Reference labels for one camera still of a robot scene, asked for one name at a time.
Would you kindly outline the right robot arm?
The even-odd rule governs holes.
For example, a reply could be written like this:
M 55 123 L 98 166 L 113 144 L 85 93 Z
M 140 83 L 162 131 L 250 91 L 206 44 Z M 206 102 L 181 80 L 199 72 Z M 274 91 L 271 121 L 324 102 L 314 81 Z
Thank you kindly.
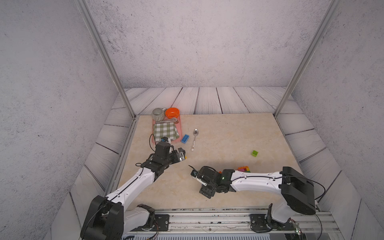
M 280 200 L 272 204 L 268 218 L 285 223 L 296 213 L 316 214 L 314 182 L 291 167 L 274 173 L 247 173 L 226 169 L 217 172 L 203 166 L 192 170 L 191 176 L 202 184 L 200 194 L 211 199 L 215 193 L 255 191 L 276 194 Z

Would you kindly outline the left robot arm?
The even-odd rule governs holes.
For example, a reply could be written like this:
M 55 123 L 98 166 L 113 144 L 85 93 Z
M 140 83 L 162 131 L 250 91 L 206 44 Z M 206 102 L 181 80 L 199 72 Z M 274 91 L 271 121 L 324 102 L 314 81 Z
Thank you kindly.
M 107 196 L 96 196 L 90 204 L 80 237 L 83 240 L 119 240 L 136 228 L 151 228 L 155 210 L 140 204 L 131 211 L 128 206 L 148 186 L 153 184 L 170 165 L 186 158 L 182 148 L 177 150 L 168 142 L 158 142 L 154 153 L 140 165 L 137 173 L 120 188 Z

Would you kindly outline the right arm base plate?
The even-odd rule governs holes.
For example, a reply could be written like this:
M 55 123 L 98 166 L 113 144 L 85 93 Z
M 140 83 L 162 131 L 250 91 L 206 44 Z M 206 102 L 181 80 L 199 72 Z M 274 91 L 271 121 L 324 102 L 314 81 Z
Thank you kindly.
M 269 233 L 271 231 L 293 231 L 295 226 L 292 222 L 287 221 L 286 223 L 280 223 L 275 220 L 267 220 L 265 214 L 251 214 L 250 215 L 251 225 L 250 228 L 256 233 Z

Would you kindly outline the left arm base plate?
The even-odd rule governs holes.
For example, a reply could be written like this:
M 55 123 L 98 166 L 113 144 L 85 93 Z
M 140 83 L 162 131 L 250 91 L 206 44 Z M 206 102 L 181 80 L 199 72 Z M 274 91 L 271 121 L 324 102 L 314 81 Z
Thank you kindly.
M 169 229 L 170 215 L 154 214 L 150 215 L 146 224 L 141 227 L 143 231 L 167 232 Z

